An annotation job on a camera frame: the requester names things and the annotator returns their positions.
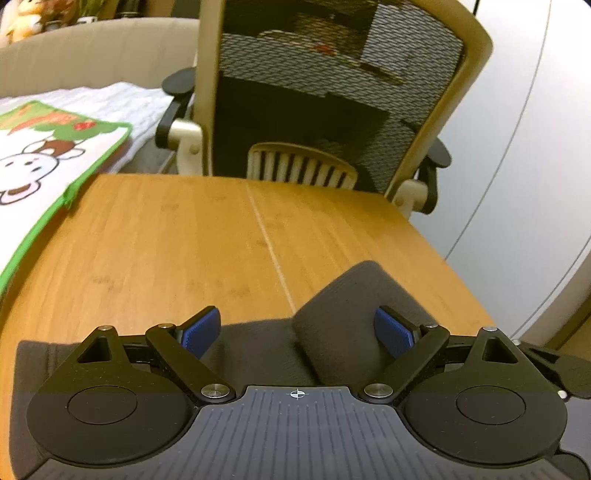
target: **quilted white blanket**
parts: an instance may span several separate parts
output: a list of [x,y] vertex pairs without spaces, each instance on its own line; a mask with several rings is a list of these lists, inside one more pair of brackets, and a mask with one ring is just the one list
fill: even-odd
[[109,169],[109,172],[116,173],[154,136],[156,126],[171,99],[172,97],[161,89],[145,89],[131,83],[119,82],[100,89],[79,87],[22,97],[0,98],[0,114],[29,100],[39,100],[47,105],[98,120],[132,124],[131,147],[125,156]]

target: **green border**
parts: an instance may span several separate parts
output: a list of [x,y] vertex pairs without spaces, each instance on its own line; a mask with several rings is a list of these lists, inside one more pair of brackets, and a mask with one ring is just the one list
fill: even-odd
[[[21,108],[23,105],[26,105],[27,103],[33,103],[33,102],[41,103],[42,105],[48,106],[50,108],[54,108],[51,105],[47,105],[46,103],[39,102],[38,100],[32,100],[31,102],[23,103],[22,105],[17,106],[13,110],[10,110],[6,113],[11,113],[11,112]],[[61,110],[59,108],[54,108],[54,110],[59,111],[59,112],[71,113],[72,115],[78,115],[83,118],[88,118],[90,120],[93,120],[96,122],[101,122],[104,124],[112,124],[112,125],[117,125],[118,127],[124,127],[124,128],[127,128],[127,134],[123,135],[121,137],[121,139],[118,142],[114,143],[114,145],[110,149],[108,149],[103,154],[103,156],[101,158],[99,158],[97,161],[95,161],[84,173],[82,173],[82,175],[80,175],[76,180],[74,180],[72,183],[70,183],[66,187],[64,192],[58,197],[58,199],[45,211],[45,213],[43,213],[43,215],[41,215],[41,218],[39,218],[39,221],[35,225],[33,225],[33,228],[31,228],[29,233],[27,233],[27,236],[19,244],[16,251],[12,255],[11,259],[8,261],[6,267],[4,268],[2,273],[0,273],[0,304],[2,302],[2,296],[5,293],[5,289],[8,285],[8,283],[10,282],[12,275],[14,274],[14,272],[16,272],[16,270],[18,268],[18,264],[20,263],[22,258],[25,256],[25,254],[29,250],[30,246],[35,241],[35,238],[37,238],[37,235],[39,235],[41,233],[41,231],[49,223],[49,220],[51,219],[51,217],[53,217],[61,207],[65,206],[67,208],[70,208],[72,206],[72,203],[76,199],[76,196],[78,195],[78,191],[80,190],[80,188],[82,187],[84,182],[86,180],[88,180],[88,178],[97,170],[97,168],[100,167],[101,164],[103,164],[105,162],[105,160],[107,160],[113,154],[113,152],[115,150],[117,150],[129,138],[129,135],[132,130],[132,125],[127,122],[105,122],[104,120],[99,120],[99,119],[93,118],[91,116],[86,116],[82,113],[70,112],[68,110]]]

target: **green plant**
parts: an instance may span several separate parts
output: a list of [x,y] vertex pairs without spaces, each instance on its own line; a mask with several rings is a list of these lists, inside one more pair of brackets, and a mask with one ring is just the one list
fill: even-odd
[[79,0],[80,16],[95,17],[103,7],[105,0]]

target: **blue gripper pad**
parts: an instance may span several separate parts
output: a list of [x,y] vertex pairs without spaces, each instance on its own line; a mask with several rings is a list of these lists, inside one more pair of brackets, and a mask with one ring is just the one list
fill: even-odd
[[177,340],[181,346],[195,357],[201,358],[222,331],[220,311],[206,307],[193,315],[176,329]]
[[387,307],[376,309],[374,314],[375,337],[395,359],[410,350],[418,340],[419,330],[411,329],[408,321],[397,319],[396,313]]

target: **triangular cutout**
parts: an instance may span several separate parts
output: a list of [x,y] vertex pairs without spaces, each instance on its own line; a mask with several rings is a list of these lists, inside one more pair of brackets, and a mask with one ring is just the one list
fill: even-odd
[[497,362],[499,364],[516,364],[515,355],[498,338],[491,338],[486,342],[482,359],[485,362]]
[[111,360],[111,350],[106,337],[97,337],[84,353],[78,357],[79,364],[108,362],[109,360]]
[[547,362],[551,364],[555,364],[557,360],[560,358],[559,355],[555,355],[554,353],[550,352],[543,352],[542,350],[538,350],[537,348],[530,348],[532,352],[534,352],[537,356],[542,357]]

